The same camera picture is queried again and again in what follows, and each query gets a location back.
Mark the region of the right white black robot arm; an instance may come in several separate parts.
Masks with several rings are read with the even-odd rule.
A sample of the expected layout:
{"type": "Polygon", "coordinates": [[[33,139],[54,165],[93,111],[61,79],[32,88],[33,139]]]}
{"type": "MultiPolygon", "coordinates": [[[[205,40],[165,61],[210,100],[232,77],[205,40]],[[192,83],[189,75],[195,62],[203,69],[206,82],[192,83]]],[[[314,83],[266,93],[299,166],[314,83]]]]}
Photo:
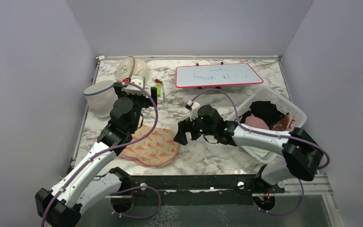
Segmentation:
{"type": "Polygon", "coordinates": [[[210,105],[195,107],[191,116],[178,122],[178,131],[173,139],[187,145],[187,134],[191,140],[201,136],[213,136],[223,145],[255,147],[283,157],[276,164],[265,164],[254,179],[254,187],[266,192],[278,182],[290,178],[312,181],[323,158],[319,146],[301,128],[294,131],[269,131],[250,128],[235,121],[224,120],[210,105]]]}

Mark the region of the floral mesh laundry bag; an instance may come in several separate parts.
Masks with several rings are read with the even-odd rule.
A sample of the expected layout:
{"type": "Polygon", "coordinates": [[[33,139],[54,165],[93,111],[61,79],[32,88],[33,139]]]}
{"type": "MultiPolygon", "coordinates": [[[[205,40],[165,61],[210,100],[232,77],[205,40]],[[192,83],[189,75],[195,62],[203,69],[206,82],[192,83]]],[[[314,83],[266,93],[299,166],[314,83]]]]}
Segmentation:
{"type": "Polygon", "coordinates": [[[143,140],[127,146],[119,156],[140,166],[165,166],[177,155],[179,143],[173,141],[176,133],[166,128],[155,128],[143,140]]]}

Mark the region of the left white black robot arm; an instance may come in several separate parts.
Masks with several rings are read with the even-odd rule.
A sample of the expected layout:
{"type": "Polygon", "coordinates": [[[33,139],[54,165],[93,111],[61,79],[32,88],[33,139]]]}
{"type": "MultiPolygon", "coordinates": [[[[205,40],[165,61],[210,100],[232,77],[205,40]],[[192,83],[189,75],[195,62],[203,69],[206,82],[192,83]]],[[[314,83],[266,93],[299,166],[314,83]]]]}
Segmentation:
{"type": "Polygon", "coordinates": [[[159,114],[157,89],[150,92],[138,83],[124,81],[114,83],[118,99],[113,104],[110,120],[101,131],[82,161],[51,189],[40,189],[35,195],[37,213],[42,218],[41,226],[74,227],[83,213],[111,193],[124,194],[129,190],[129,174],[119,167],[114,168],[101,180],[94,178],[99,172],[129,145],[140,142],[155,130],[159,114]],[[155,121],[145,135],[134,140],[139,128],[141,111],[153,107],[155,121]]]}

